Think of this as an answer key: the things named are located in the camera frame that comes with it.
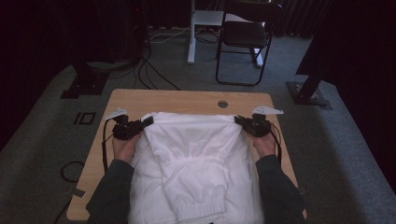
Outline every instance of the tripod base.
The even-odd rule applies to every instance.
[[[296,105],[318,105],[320,109],[332,110],[332,106],[328,100],[325,100],[319,90],[316,90],[309,98],[301,97],[300,89],[304,85],[303,82],[286,82],[289,92]]]
[[[80,95],[101,95],[109,73],[95,72],[94,75],[93,82],[86,85],[80,85],[76,77],[69,90],[62,93],[61,99],[77,99]]]

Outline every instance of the table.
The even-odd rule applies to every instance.
[[[104,117],[115,112],[119,107],[128,111],[129,120],[141,119],[149,112],[174,112],[179,114],[201,115],[240,115],[251,118],[252,110],[259,105],[274,108],[270,95],[266,93],[248,92],[220,92],[220,91],[147,91],[147,90],[114,90],[108,101]],[[267,119],[279,127],[276,115],[268,115]],[[106,136],[111,135],[111,120],[106,128]],[[77,191],[82,195],[74,195],[67,210],[67,217],[71,220],[86,220],[89,217],[85,209],[96,186],[104,175],[102,163],[102,134],[105,119],[102,119],[98,132],[93,140],[92,148],[78,181]],[[113,160],[111,141],[107,143],[107,160]],[[259,155],[249,142],[254,161]],[[295,186],[295,178],[288,150],[282,136],[282,169]]]
[[[208,11],[208,10],[195,10],[195,0],[191,0],[191,24],[190,24],[190,45],[189,56],[187,63],[193,64],[195,61],[195,24],[197,25],[212,25],[221,26],[223,12],[222,11]],[[226,21],[243,21],[243,19],[236,16],[227,16]],[[262,56],[259,55],[256,59],[257,66],[262,66]]]

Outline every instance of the dark background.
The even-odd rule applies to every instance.
[[[393,189],[396,186],[393,84],[396,71],[395,3],[383,1],[279,1],[285,15],[278,35],[314,35],[297,74],[320,77],[337,87]],[[68,34],[45,0],[6,1],[1,22],[1,142],[18,129],[50,81],[71,64],[71,49],[85,62],[114,63],[138,54],[142,24],[135,1],[55,2]],[[154,28],[190,24],[190,1],[145,2]],[[210,1],[197,1],[205,9]],[[70,47],[72,36],[73,47]]]

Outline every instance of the gray carpet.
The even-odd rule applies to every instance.
[[[211,35],[200,37],[213,39]],[[252,88],[216,82],[214,44],[197,42],[195,64],[188,65],[188,43],[188,38],[179,36],[161,44],[152,44],[148,61],[183,91],[267,92],[272,96],[275,107],[285,111],[278,119],[297,180],[307,189],[304,201],[308,223],[396,223],[396,196],[337,89],[325,82],[319,85],[332,110],[295,105],[290,97],[286,82],[306,79],[305,76],[295,76],[295,71],[310,39],[276,37],[263,81]],[[102,68],[114,66],[92,64]],[[230,65],[225,61],[223,64],[225,67]],[[246,78],[259,73],[252,64],[243,66]],[[52,80],[30,115],[1,151],[0,223],[54,223],[58,215],[57,223],[77,223],[68,220],[63,211],[76,183],[62,179],[61,169],[70,161],[86,160],[114,89],[146,88],[134,76],[138,68],[112,73],[102,95],[82,95],[75,100],[60,99],[76,75],[71,66]],[[145,69],[143,66],[140,74],[149,84]],[[158,89],[174,89],[149,66],[147,69]],[[95,113],[92,124],[78,124],[78,113]],[[81,167],[72,164],[64,172],[67,177],[78,179]]]

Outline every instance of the table hole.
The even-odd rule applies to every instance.
[[[228,103],[227,103],[227,101],[219,101],[218,106],[221,108],[227,108]]]

